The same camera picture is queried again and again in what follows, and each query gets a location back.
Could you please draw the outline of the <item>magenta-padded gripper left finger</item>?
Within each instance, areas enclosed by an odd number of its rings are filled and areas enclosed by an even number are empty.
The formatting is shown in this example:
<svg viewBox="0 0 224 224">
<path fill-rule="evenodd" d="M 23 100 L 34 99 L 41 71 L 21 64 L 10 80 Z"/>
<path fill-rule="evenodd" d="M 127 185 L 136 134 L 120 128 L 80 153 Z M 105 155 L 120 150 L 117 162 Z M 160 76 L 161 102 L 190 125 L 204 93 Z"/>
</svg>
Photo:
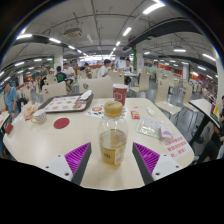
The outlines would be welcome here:
<svg viewBox="0 0 224 224">
<path fill-rule="evenodd" d="M 80 185 L 91 152 L 91 143 L 86 143 L 65 155 L 56 155 L 43 169 L 76 185 Z"/>
</svg>

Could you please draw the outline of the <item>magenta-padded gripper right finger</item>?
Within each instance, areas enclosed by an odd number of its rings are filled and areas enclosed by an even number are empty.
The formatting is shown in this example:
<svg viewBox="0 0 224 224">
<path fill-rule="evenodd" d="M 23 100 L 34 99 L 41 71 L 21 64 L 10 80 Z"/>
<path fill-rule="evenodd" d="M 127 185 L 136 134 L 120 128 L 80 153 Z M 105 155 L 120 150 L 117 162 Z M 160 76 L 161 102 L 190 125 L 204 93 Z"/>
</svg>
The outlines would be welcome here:
<svg viewBox="0 0 224 224">
<path fill-rule="evenodd" d="M 158 154 L 138 143 L 133 143 L 132 152 L 145 185 L 182 169 L 168 154 Z"/>
</svg>

